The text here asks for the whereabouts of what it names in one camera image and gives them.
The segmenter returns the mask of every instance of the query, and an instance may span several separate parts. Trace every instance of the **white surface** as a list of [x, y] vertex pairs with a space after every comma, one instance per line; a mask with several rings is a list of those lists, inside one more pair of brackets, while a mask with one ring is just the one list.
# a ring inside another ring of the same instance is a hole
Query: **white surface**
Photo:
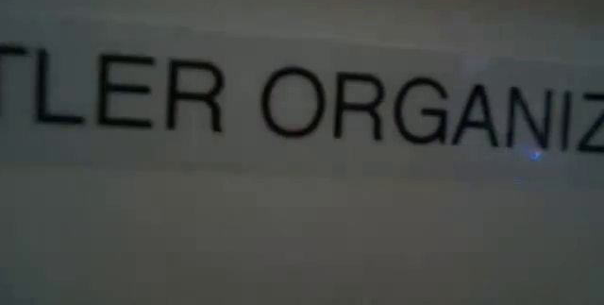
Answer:
[[[598, 64], [598, 0], [0, 0]], [[601, 304], [601, 188], [3, 166], [7, 304]]]

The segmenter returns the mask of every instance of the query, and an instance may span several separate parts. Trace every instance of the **white label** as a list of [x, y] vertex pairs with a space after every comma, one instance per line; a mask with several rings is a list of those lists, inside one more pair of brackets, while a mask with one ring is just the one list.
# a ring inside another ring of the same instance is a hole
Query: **white label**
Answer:
[[603, 179], [600, 67], [135, 25], [1, 30], [3, 163]]

